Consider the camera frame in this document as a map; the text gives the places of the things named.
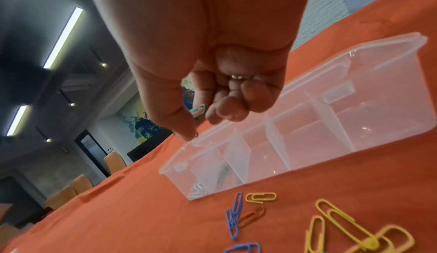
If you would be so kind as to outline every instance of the clear plastic box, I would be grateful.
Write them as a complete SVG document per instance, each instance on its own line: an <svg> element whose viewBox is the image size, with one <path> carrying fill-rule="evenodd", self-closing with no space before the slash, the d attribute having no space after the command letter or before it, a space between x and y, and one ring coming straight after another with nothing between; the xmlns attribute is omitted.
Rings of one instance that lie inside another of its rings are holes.
<svg viewBox="0 0 437 253"><path fill-rule="evenodd" d="M160 173L191 200L431 130L416 55L426 41L411 33L338 54L288 84L267 112L185 145Z"/></svg>

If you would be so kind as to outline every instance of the painting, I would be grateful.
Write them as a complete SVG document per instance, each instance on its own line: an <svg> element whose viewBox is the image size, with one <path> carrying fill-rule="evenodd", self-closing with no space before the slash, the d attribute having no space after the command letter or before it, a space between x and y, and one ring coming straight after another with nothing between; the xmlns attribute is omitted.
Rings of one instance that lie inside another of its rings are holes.
<svg viewBox="0 0 437 253"><path fill-rule="evenodd" d="M194 87L189 78L181 83L184 105L191 109L193 107ZM163 130L155 125L147 117L140 95L137 93L118 112L117 116L126 124L132 135L143 143Z"/></svg>

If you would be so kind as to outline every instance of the table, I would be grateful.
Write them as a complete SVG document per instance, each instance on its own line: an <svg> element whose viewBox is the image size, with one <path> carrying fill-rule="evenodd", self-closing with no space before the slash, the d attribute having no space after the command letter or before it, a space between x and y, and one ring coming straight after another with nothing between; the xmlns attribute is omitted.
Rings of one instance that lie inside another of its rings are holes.
<svg viewBox="0 0 437 253"><path fill-rule="evenodd" d="M358 43L415 31L429 38L419 56L435 104L437 0L378 0L366 6L291 52L287 81ZM411 252L436 250L436 129L195 201L158 174L183 144L168 138L14 239L3 252L223 252L234 245L224 213L237 191L278 194L265 217L239 234L239 243L257 242L266 253L303 251L319 198L330 200L371 232L389 223L404 227L417 242ZM332 224L327 226L326 252L343 252L353 244Z"/></svg>

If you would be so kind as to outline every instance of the recessed light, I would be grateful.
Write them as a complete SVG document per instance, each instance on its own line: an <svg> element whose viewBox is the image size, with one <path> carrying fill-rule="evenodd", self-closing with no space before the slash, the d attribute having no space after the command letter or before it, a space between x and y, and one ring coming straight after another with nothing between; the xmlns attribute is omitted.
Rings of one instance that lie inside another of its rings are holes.
<svg viewBox="0 0 437 253"><path fill-rule="evenodd" d="M7 136L12 136L15 134L15 130L17 130L17 127L18 127L21 119L23 118L23 115L24 115L24 112L26 111L26 109L27 109L27 105L23 105L23 106L20 106L20 108L18 108L17 114L15 115L15 118L9 127L8 133L6 134Z"/></svg>
<svg viewBox="0 0 437 253"><path fill-rule="evenodd" d="M51 51L49 58L47 58L46 63L44 64L44 69L51 69L53 66L53 63L55 62L56 58L58 57L59 52L61 51L62 47L64 46L65 42L67 41L68 36L70 35L71 31L73 30L74 26L76 25L77 21L79 20L79 17L81 16L83 12L83 9L76 7L74 9L73 14L71 15L70 19L68 20L67 25L65 26L64 30L61 33L61 36L59 37L58 41L56 42L55 46L53 47L53 50Z"/></svg>

